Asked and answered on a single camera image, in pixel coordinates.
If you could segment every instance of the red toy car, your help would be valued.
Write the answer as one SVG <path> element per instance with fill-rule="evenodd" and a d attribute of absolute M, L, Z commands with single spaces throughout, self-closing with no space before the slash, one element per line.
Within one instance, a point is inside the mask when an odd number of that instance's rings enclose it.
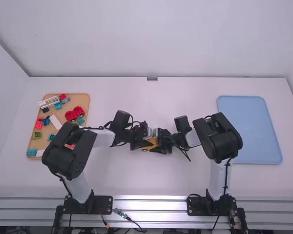
<path fill-rule="evenodd" d="M 82 118 L 84 117 L 84 110 L 80 106 L 76 106 L 74 108 L 75 114 L 78 115 L 78 117 Z"/>
<path fill-rule="evenodd" d="M 76 115 L 74 111 L 68 111 L 65 113 L 65 118 L 67 119 L 67 121 L 75 122 L 78 118 L 78 115 Z"/>
<path fill-rule="evenodd" d="M 65 118 L 70 122 L 75 122 L 79 117 L 84 117 L 84 110 L 80 106 L 76 106 L 73 111 L 65 113 Z"/>

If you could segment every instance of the green toy block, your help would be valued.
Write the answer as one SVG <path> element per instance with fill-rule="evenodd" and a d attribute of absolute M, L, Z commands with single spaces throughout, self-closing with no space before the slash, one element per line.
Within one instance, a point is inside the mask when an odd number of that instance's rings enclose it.
<path fill-rule="evenodd" d="M 77 122 L 79 123 L 79 125 L 82 125 L 84 123 L 84 119 L 83 118 L 78 118 Z"/>
<path fill-rule="evenodd" d="M 33 140 L 40 139 L 41 137 L 42 137 L 41 132 L 33 132 L 33 135 L 32 135 Z"/>

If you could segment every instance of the small toy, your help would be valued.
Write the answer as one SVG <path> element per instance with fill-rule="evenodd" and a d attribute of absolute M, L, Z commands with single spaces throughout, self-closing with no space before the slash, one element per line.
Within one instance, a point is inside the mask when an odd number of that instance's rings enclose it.
<path fill-rule="evenodd" d="M 59 95 L 59 99 L 61 100 L 61 103 L 62 104 L 65 104 L 65 103 L 67 103 L 70 100 L 70 98 L 67 97 L 65 94 Z"/>
<path fill-rule="evenodd" d="M 50 120 L 49 120 L 50 116 L 47 116 L 46 118 L 41 118 L 39 119 L 39 121 L 41 121 L 43 123 L 44 126 L 47 126 L 50 124 Z"/>
<path fill-rule="evenodd" d="M 42 128 L 42 117 L 37 118 L 36 124 L 35 124 L 35 129 L 41 129 Z"/>
<path fill-rule="evenodd" d="M 75 145 L 64 144 L 64 147 L 73 150 L 75 148 Z"/>
<path fill-rule="evenodd" d="M 44 113 L 47 113 L 48 111 L 49 111 L 48 107 L 42 109 L 42 112 L 44 112 Z"/>
<path fill-rule="evenodd" d="M 78 115 L 74 111 L 67 111 L 65 113 L 65 118 L 67 119 L 67 121 L 75 122 L 78 118 Z"/>
<path fill-rule="evenodd" d="M 54 104 L 54 108 L 56 110 L 60 110 L 60 109 L 62 109 L 62 104 L 60 102 L 59 103 L 56 103 L 56 104 Z"/>
<path fill-rule="evenodd" d="M 78 115 L 78 117 L 84 117 L 84 110 L 80 106 L 76 106 L 74 108 L 74 111 Z"/>
<path fill-rule="evenodd" d="M 76 106 L 73 111 L 65 113 L 65 118 L 70 122 L 75 122 L 79 117 L 84 117 L 84 110 L 80 106 Z"/>
<path fill-rule="evenodd" d="M 41 157 L 43 155 L 43 153 L 44 153 L 44 150 L 37 150 L 36 156 Z"/>
<path fill-rule="evenodd" d="M 50 120 L 57 130 L 59 130 L 62 127 L 61 123 L 59 122 L 58 118 L 56 118 L 55 115 L 51 115 Z"/>
<path fill-rule="evenodd" d="M 49 137 L 48 137 L 48 141 L 52 141 L 54 138 L 55 138 L 55 135 L 54 134 L 50 134 Z"/>
<path fill-rule="evenodd" d="M 40 139 L 42 136 L 41 132 L 33 132 L 32 139 L 37 140 Z"/>
<path fill-rule="evenodd" d="M 29 156 L 36 156 L 37 154 L 37 150 L 27 150 L 27 153 L 26 155 L 29 155 Z"/>
<path fill-rule="evenodd" d="M 58 102 L 60 102 L 59 98 L 57 96 L 53 96 L 53 97 L 50 97 L 46 100 L 42 100 L 42 101 L 38 102 L 38 105 L 40 106 L 40 108 L 43 111 L 43 109 L 45 109 L 49 106 L 52 106 Z"/>
<path fill-rule="evenodd" d="M 84 119 L 82 117 L 78 117 L 77 122 L 79 125 L 82 125 L 84 123 Z"/>

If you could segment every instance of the cyan block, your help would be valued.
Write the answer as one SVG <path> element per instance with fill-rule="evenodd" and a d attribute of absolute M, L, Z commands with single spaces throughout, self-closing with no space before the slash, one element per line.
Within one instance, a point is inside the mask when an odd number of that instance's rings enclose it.
<path fill-rule="evenodd" d="M 55 108 L 56 110 L 60 110 L 60 109 L 62 109 L 62 104 L 61 104 L 61 102 L 54 104 L 54 108 Z"/>
<path fill-rule="evenodd" d="M 48 137 L 48 141 L 52 141 L 54 139 L 55 135 L 54 134 L 50 134 Z"/>
<path fill-rule="evenodd" d="M 36 156 L 37 154 L 37 150 L 27 150 L 26 155 L 30 155 L 30 156 Z"/>
<path fill-rule="evenodd" d="M 79 123 L 79 125 L 82 125 L 84 123 L 84 119 L 80 117 L 77 119 L 77 122 Z"/>

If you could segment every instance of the teal toy block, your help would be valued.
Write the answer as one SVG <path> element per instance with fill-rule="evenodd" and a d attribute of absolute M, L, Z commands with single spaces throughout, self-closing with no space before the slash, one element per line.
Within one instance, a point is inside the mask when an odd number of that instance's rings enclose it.
<path fill-rule="evenodd" d="M 69 97 L 67 97 L 67 98 L 65 98 L 65 99 L 63 99 L 63 100 L 61 100 L 61 103 L 62 103 L 62 104 L 65 104 L 65 103 L 67 103 L 68 101 L 70 101 L 70 98 L 69 98 Z"/>
<path fill-rule="evenodd" d="M 49 137 L 48 137 L 48 141 L 52 141 L 54 138 L 55 138 L 55 135 L 54 134 L 50 134 Z"/>
<path fill-rule="evenodd" d="M 84 123 L 84 119 L 82 117 L 79 117 L 77 119 L 77 122 L 79 123 L 79 125 L 82 125 Z"/>
<path fill-rule="evenodd" d="M 62 109 L 62 104 L 61 104 L 61 102 L 54 104 L 54 108 L 55 108 L 56 110 L 60 110 L 60 109 Z"/>
<path fill-rule="evenodd" d="M 41 132 L 33 132 L 33 135 L 32 135 L 33 140 L 40 139 L 41 137 L 42 137 Z"/>
<path fill-rule="evenodd" d="M 37 155 L 37 150 L 27 150 L 26 155 L 28 155 L 28 156 L 36 156 Z"/>

